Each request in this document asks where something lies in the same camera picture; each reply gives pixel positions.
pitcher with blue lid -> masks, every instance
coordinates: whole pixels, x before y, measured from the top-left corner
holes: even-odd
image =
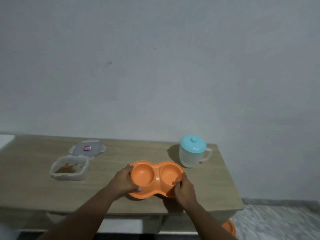
[[[203,154],[205,151],[209,151],[209,155],[203,158]],[[206,142],[200,136],[186,135],[180,140],[180,162],[186,168],[192,168],[199,162],[208,160],[211,154],[212,150],[210,148],[207,148]]]

hand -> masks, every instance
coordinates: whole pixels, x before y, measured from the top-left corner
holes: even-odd
[[[182,181],[176,180],[174,193],[177,202],[185,211],[198,204],[194,185],[188,180],[186,173],[182,174]]]
[[[134,166],[128,164],[125,168],[118,171],[106,186],[114,200],[131,191],[141,191],[141,187],[132,183],[130,180],[129,174],[133,169]]]

round bowl compartment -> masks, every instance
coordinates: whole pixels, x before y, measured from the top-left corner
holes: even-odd
[[[151,184],[155,178],[154,169],[148,164],[139,164],[134,166],[131,173],[132,181],[139,186]]]
[[[182,178],[182,172],[179,167],[173,164],[163,165],[160,169],[160,179],[167,185],[172,187],[175,185],[176,179]]]

white wall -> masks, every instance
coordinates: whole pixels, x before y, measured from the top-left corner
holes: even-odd
[[[218,144],[242,197],[320,200],[319,9],[320,0],[1,0],[0,131],[195,133]]]

tiled floor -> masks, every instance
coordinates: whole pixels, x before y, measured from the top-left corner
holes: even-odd
[[[231,218],[238,240],[319,240],[320,215],[304,207],[247,205]],[[18,240],[36,239],[37,234],[23,234]],[[196,240],[198,236],[100,234],[95,239]]]

